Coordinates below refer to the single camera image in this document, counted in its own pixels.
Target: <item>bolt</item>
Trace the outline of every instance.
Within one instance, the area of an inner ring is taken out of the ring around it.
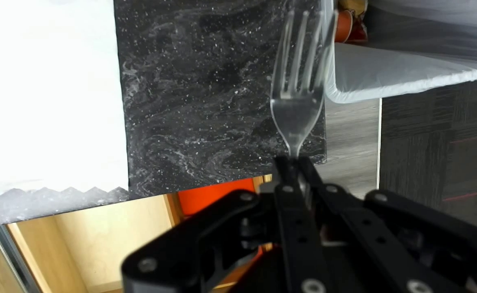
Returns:
[[[287,193],[292,193],[293,191],[293,186],[292,185],[283,185],[282,190],[287,191]]]
[[[433,293],[433,289],[427,283],[423,283],[422,279],[409,279],[407,289],[410,293]]]
[[[339,191],[337,185],[326,185],[326,190],[331,191],[331,193],[337,193]]]
[[[244,201],[251,201],[251,200],[254,200],[254,195],[251,195],[251,193],[241,193],[239,198],[244,200]]]
[[[142,260],[138,261],[138,270],[140,270],[142,273],[155,271],[156,266],[158,266],[158,261],[156,261],[156,258],[153,258],[153,256],[142,258]]]
[[[326,293],[324,284],[316,278],[306,278],[301,283],[303,293]]]
[[[373,198],[378,201],[388,201],[388,196],[384,193],[376,193]]]

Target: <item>white plastic container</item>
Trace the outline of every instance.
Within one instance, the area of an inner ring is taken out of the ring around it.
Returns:
[[[331,48],[334,102],[477,81],[477,0],[370,0],[368,22],[368,45]]]

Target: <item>screw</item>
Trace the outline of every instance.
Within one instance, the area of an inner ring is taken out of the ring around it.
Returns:
[[[409,279],[407,289],[410,293],[433,293],[433,289],[427,283],[423,283],[422,279]]]
[[[244,201],[254,200],[254,196],[251,193],[241,193],[239,198],[244,200]]]
[[[337,193],[339,191],[337,185],[326,185],[326,190],[331,191],[331,193]]]
[[[156,266],[158,266],[158,261],[156,261],[156,258],[153,258],[153,256],[142,258],[142,260],[138,261],[138,270],[140,270],[142,273],[155,271]]]
[[[293,191],[293,186],[292,185],[283,185],[282,190],[287,191],[287,193],[292,193]]]
[[[388,201],[388,196],[384,193],[376,193],[373,198],[378,201]]]
[[[306,278],[301,283],[303,293],[326,293],[324,284],[316,278]]]

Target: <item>fork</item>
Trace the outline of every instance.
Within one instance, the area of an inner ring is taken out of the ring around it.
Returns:
[[[300,156],[300,149],[309,131],[314,128],[324,107],[326,56],[332,40],[332,22],[335,19],[335,14],[332,12],[331,22],[326,22],[326,12],[318,11],[318,24],[311,30],[311,40],[308,43],[306,61],[303,66],[303,47],[308,33],[309,11],[300,14],[300,29],[295,45],[292,45],[292,30],[296,11],[290,9],[287,14],[270,87],[270,113],[277,130],[282,133],[288,146],[290,157]]]

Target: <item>white paper towel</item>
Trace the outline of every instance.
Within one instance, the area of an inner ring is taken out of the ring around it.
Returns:
[[[0,0],[0,193],[127,188],[111,0]]]

